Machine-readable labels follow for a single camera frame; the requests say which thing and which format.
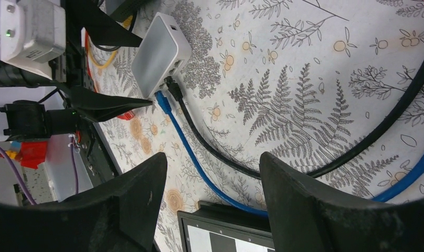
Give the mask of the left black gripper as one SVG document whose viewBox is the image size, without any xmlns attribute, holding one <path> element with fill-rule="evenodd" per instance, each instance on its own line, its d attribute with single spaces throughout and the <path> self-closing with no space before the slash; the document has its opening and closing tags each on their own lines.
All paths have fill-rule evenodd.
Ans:
<svg viewBox="0 0 424 252">
<path fill-rule="evenodd" d="M 68 96 L 70 108 L 67 111 L 77 123 L 82 120 L 105 122 L 131 110 L 151 106 L 151 100 L 109 96 L 80 86 L 84 82 L 86 70 L 80 32 L 83 28 L 97 45 L 139 47 L 143 39 L 114 21 L 93 1 L 51 2 L 66 11 L 66 50 L 63 55 L 49 62 L 53 79 L 49 80 L 0 60 L 0 88 L 57 87 Z"/>
</svg>

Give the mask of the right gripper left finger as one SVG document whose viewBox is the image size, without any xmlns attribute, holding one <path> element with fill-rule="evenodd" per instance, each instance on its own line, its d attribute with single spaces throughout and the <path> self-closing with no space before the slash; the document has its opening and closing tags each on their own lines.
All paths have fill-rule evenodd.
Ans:
<svg viewBox="0 0 424 252">
<path fill-rule="evenodd" d="M 62 202 L 0 204 L 0 251 L 158 251 L 166 175 L 167 157 L 159 152 Z"/>
</svg>

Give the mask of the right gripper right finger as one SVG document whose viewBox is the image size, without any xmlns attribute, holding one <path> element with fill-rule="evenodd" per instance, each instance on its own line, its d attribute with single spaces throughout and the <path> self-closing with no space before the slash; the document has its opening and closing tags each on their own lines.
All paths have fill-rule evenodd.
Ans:
<svg viewBox="0 0 424 252">
<path fill-rule="evenodd" d="M 259 169 L 276 251 L 424 251 L 424 198 L 400 205 L 360 198 L 269 152 Z"/>
</svg>

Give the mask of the white network switch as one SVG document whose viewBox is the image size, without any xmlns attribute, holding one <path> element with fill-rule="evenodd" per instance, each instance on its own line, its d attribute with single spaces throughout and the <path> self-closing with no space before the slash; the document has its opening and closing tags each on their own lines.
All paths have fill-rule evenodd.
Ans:
<svg viewBox="0 0 424 252">
<path fill-rule="evenodd" d="M 186 66 L 191 55 L 192 48 L 175 18 L 156 13 L 131 64 L 142 97 L 153 96 L 166 77 Z"/>
</svg>

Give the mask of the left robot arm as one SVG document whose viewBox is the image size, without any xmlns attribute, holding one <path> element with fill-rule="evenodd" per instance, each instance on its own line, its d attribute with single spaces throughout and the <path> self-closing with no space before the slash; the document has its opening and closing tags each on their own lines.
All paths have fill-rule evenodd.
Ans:
<svg viewBox="0 0 424 252">
<path fill-rule="evenodd" d="M 0 142 L 40 141 L 77 131 L 82 120 L 104 122 L 152 104 L 93 89 L 90 44 L 138 47 L 141 37 L 100 9 L 98 1 L 0 1 L 0 88 L 53 87 L 64 109 L 43 101 L 0 102 Z"/>
</svg>

